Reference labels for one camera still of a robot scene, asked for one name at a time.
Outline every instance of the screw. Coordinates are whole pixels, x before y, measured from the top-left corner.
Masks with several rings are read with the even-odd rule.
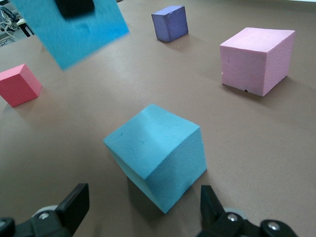
[[[230,221],[237,221],[237,220],[238,220],[238,217],[237,217],[235,214],[233,214],[233,213],[229,214],[229,215],[227,216],[227,218],[228,218]]]
[[[280,226],[277,223],[273,222],[273,221],[269,222],[268,226],[269,226],[270,229],[272,229],[274,231],[278,231],[280,229]]]
[[[5,221],[0,220],[0,228],[5,225]]]
[[[39,215],[39,219],[44,220],[49,216],[49,214],[47,212],[42,213],[41,215]]]

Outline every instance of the light blue foam block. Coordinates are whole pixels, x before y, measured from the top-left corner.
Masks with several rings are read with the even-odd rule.
[[[54,0],[11,0],[61,69],[128,33],[115,0],[93,0],[94,12],[64,19]]]
[[[169,6],[152,14],[158,40],[172,42],[186,35],[188,23],[184,6]]]
[[[164,213],[206,171],[200,127],[156,105],[103,141],[129,179]]]

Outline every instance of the brown tabletop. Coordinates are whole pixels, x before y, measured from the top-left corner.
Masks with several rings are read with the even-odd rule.
[[[156,39],[151,13],[186,7],[189,34]],[[36,36],[0,48],[0,71],[26,63],[39,98],[0,98],[0,216],[17,223],[88,182],[77,237],[194,237],[210,184],[249,221],[315,236],[316,3],[125,0],[130,34],[61,71]],[[245,27],[296,30],[289,75],[265,97],[221,84],[219,45]],[[166,214],[127,179],[103,138],[154,103],[201,126],[208,170]]]

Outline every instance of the blue cube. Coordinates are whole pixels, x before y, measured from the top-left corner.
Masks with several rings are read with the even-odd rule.
[[[152,14],[158,40],[172,42],[186,35],[188,23],[184,6],[169,6]]]
[[[200,127],[156,105],[103,141],[129,179],[164,213],[206,171]]]

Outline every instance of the light pink foam block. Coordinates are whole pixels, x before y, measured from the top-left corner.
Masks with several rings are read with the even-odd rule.
[[[245,28],[220,45],[222,83],[264,96],[288,74],[295,31]]]
[[[12,107],[39,96],[41,83],[26,64],[0,73],[0,95]]]

